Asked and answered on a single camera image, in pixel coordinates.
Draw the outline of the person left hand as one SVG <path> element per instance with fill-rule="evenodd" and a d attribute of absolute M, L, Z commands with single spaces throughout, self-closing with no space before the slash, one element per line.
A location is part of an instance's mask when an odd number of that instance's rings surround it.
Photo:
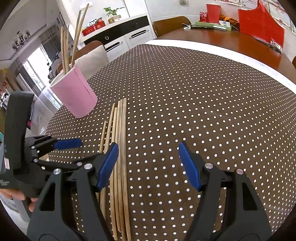
<path fill-rule="evenodd" d="M 16 189 L 1 189 L 1 194 L 3 195 L 3 197 L 5 197 L 7 199 L 14 198 L 17 200 L 24 201 L 27 198 L 21 190 L 16 190 Z M 31 202 L 29 204 L 29 211 L 30 212 L 34 211 L 37 201 L 38 201 L 38 198 L 31 198 Z"/>

